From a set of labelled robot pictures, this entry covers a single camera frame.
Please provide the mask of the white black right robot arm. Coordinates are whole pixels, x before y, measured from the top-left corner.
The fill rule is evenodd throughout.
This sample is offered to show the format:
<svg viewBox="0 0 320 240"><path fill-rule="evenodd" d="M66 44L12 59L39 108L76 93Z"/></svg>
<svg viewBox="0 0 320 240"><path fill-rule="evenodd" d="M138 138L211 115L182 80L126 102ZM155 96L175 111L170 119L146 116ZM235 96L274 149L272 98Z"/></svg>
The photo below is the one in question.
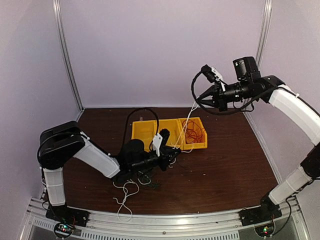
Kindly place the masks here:
<svg viewBox="0 0 320 240"><path fill-rule="evenodd" d="M256 60L246 56L233 61L237 82L227 84L213 67L204 65L197 77L204 75L212 84L197 96L195 102L207 113L228 116L244 110L228 111L228 104L248 99L251 105L262 100L280 110L309 138L314 148L286 179L269 191L258 207L243 209L239 217L243 225L270 221L282 216L280 204L320 177L320 114L278 77L261 76Z"/></svg>

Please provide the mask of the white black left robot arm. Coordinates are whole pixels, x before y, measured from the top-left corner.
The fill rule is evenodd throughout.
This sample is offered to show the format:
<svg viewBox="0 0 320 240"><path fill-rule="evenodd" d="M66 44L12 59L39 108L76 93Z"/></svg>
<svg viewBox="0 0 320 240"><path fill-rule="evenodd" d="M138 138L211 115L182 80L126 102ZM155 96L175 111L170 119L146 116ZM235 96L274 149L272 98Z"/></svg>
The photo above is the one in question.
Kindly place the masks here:
<svg viewBox="0 0 320 240"><path fill-rule="evenodd" d="M155 167L166 171L182 152L178 147L167 145L169 136L170 132L164 128L154 136L150 151L145 151L142 140L131 139L117 155L111 155L81 131L76 121L43 131L37 161L48 193L49 210L61 222L72 218L72 211L66 204L63 180L63 167L70 159L81 160L113 182L123 183Z"/></svg>

